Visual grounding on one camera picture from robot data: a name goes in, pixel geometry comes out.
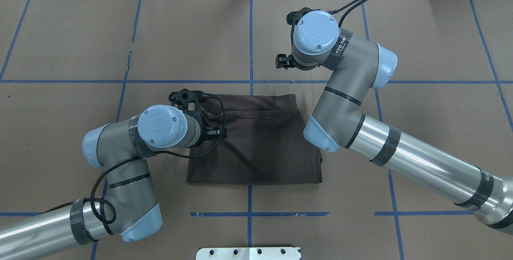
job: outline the blue tape line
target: blue tape line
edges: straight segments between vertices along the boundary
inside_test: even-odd
[[[381,113],[381,102],[380,96],[378,95],[378,90],[374,89],[374,95],[376,96],[376,105],[378,107],[378,117],[381,122],[383,122],[383,114]]]
[[[255,217],[292,217],[292,216],[307,216],[307,217],[323,217],[327,216],[330,212],[253,212]]]
[[[25,14],[27,14],[29,4],[30,0],[27,0],[27,2],[25,3],[25,7],[23,8],[22,16],[20,17],[20,21],[18,22],[18,26],[16,27],[16,31],[14,32],[14,36],[12,37],[11,45],[9,46],[9,50],[7,50],[4,65],[2,66],[2,71],[0,72],[0,80],[4,77],[5,69],[7,68],[7,63],[9,62],[9,58],[11,57],[11,52],[14,48],[14,43],[16,43],[16,38],[18,38],[18,32],[20,32],[20,28],[22,27],[23,19],[25,18]]]
[[[239,80],[127,80],[127,83],[198,83],[198,84],[248,84],[250,81],[239,81]]]
[[[93,243],[93,249],[91,251],[91,260],[95,260],[95,258],[96,258],[97,247],[98,247],[98,242]]]
[[[491,60],[490,52],[488,50],[488,46],[486,45],[486,41],[483,36],[483,32],[481,30],[481,25],[479,24],[479,19],[476,13],[476,9],[474,7],[473,0],[469,0],[472,7],[472,14],[474,15],[474,20],[476,21],[476,26],[478,28],[479,36],[481,37],[481,42],[483,43],[484,51],[486,53],[486,57],[488,58],[488,63],[490,64],[491,73],[493,74],[493,79],[495,79],[495,83],[497,84],[497,90],[499,90],[499,94],[501,96],[502,106],[504,107],[504,111],[506,112],[506,117],[508,118],[509,128],[513,132],[513,121],[511,120],[511,114],[508,109],[508,105],[506,104],[506,100],[504,99],[504,94],[502,93],[502,88],[499,83],[499,78],[497,77],[497,72],[495,71],[495,67],[493,66],[493,61]]]
[[[0,83],[123,83],[123,80],[0,80]],[[204,83],[204,84],[248,84],[246,80],[127,80],[126,83],[145,84],[145,83]],[[272,81],[253,81],[255,84],[326,84],[324,80],[272,80]],[[388,81],[389,84],[496,84],[496,81]],[[499,81],[502,85],[511,85],[513,81]]]
[[[249,95],[253,96],[253,0],[249,0]]]
[[[394,180],[392,179],[392,172],[390,172],[390,171],[388,171],[388,184],[390,185],[390,196],[392,198],[392,209],[394,210],[394,222],[396,223],[397,242],[399,245],[399,257],[401,258],[401,260],[404,260],[403,239],[401,237],[401,228],[399,226],[399,216],[397,214],[396,193],[394,192]]]
[[[365,14],[365,3],[362,4],[362,13],[363,13],[363,26],[365,27],[365,37],[370,41],[369,36],[369,26],[367,25],[367,15]]]
[[[191,217],[323,217],[330,212],[190,212]]]
[[[252,220],[251,217],[253,216],[253,186],[248,185],[248,247],[251,247],[253,245],[251,236],[251,226],[252,226]]]
[[[1,80],[0,83],[31,83],[31,84],[75,84],[75,83],[123,83],[122,80]]]
[[[495,81],[388,81],[389,84],[495,84]]]
[[[141,11],[141,1],[139,0],[137,2],[137,10],[135,12],[135,19],[133,23],[133,34],[132,34],[132,44],[135,43],[135,32],[137,31],[137,22],[139,21],[139,12]],[[130,72],[130,62],[132,59],[132,50],[128,52],[128,59],[127,59],[127,70],[125,72],[125,76],[123,78],[123,88],[121,88],[121,96],[119,97],[119,105],[117,107],[117,114],[116,114],[116,123],[119,122],[119,117],[121,115],[121,107],[123,106],[123,100],[125,98],[125,90],[127,86],[127,80],[128,80],[128,72]],[[103,196],[107,194],[107,179],[105,179],[104,187],[103,187]],[[93,245],[93,248],[91,250],[91,260],[94,260],[96,258],[96,251],[97,251],[97,243]]]
[[[135,32],[137,30],[137,22],[139,21],[139,11],[141,10],[141,1],[137,3],[137,11],[135,12],[135,21],[133,22],[133,34],[132,34],[132,43],[135,42]]]
[[[470,211],[378,211],[374,216],[442,216],[442,215],[473,215]]]
[[[253,81],[255,84],[326,84],[325,80],[272,80],[272,81]]]
[[[130,59],[131,58],[132,58],[132,50],[130,50],[130,52],[128,53],[127,71],[125,72],[125,77],[123,78],[123,87],[121,88],[121,97],[119,97],[119,105],[117,106],[116,123],[119,122],[119,117],[121,116],[121,107],[123,106],[123,100],[125,99],[125,90],[127,87],[128,72],[130,72]]]
[[[247,217],[247,212],[199,212],[189,213],[191,217]]]
[[[41,212],[0,212],[2,217],[28,217],[38,216]]]
[[[370,41],[369,28],[367,25],[367,16],[365,14],[365,8],[363,5],[362,5],[362,13],[363,13],[363,23],[365,26],[365,36],[367,37],[367,40]],[[374,89],[374,95],[376,96],[376,106],[378,107],[379,120],[381,122],[383,122],[383,113],[381,112],[381,102],[380,102],[380,97],[379,97],[377,89]],[[394,192],[394,181],[392,180],[392,173],[390,171],[388,171],[388,183],[390,185],[390,196],[392,198],[392,207],[394,209],[394,213],[397,213],[396,194]],[[397,235],[397,243],[399,246],[399,257],[401,260],[404,260],[403,240],[401,237],[401,227],[399,226],[399,216],[397,216],[397,214],[394,214],[394,222],[396,224],[396,235]]]

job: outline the brown cloth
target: brown cloth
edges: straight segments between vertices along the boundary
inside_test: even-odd
[[[295,95],[219,95],[226,110],[228,137],[209,154],[189,159],[187,183],[288,185],[322,183],[321,152],[303,137],[305,123]],[[202,103],[211,127],[223,113],[217,99]],[[213,141],[190,150],[207,151]]]

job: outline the white metal bracket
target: white metal bracket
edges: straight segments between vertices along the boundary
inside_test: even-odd
[[[301,260],[299,247],[201,248],[196,260]]]

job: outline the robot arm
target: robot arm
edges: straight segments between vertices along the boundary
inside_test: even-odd
[[[91,198],[4,227],[0,230],[0,258],[41,258],[112,234],[119,233],[125,242],[133,242],[158,231],[162,216],[146,159],[167,147],[196,147],[204,140],[225,135],[224,127],[202,123],[199,103],[209,97],[216,96],[184,89],[170,95],[178,108],[154,105],[138,116],[88,132],[82,143],[83,154],[94,167],[111,170],[104,172],[110,188],[105,200],[114,209],[97,201],[91,203],[92,194]],[[196,109],[191,111],[187,106],[192,102]]]
[[[492,175],[362,114],[359,106],[369,88],[382,88],[394,73],[396,55],[339,29],[328,12],[306,10],[288,17],[301,16],[293,30],[292,54],[277,56],[277,68],[311,70],[324,65],[333,70],[303,132],[305,138],[328,152],[352,150],[474,211],[485,225],[513,234],[513,178]]]

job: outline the light blue joint cap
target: light blue joint cap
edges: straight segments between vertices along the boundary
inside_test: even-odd
[[[103,129],[110,124],[103,127],[97,127],[92,131],[88,131],[82,140],[82,154],[87,159],[87,162],[93,167],[102,167],[98,161],[97,147],[99,136]]]
[[[294,30],[294,44],[303,54],[315,56],[331,50],[339,38],[335,18],[323,10],[304,15]]]
[[[396,71],[397,56],[394,52],[383,48],[379,43],[376,43],[376,45],[378,45],[379,53],[378,72],[371,88],[381,89],[388,83],[388,80],[392,78],[392,75],[394,75]]]
[[[147,145],[173,147],[185,137],[187,119],[182,111],[170,105],[153,105],[139,117],[137,130]]]
[[[125,242],[134,242],[144,239],[162,226],[162,215],[160,213],[160,203],[157,203],[148,213],[137,220],[132,226],[121,232],[121,239]]]
[[[334,153],[339,149],[339,144],[317,123],[315,118],[310,115],[308,123],[303,130],[304,138],[315,146]]]

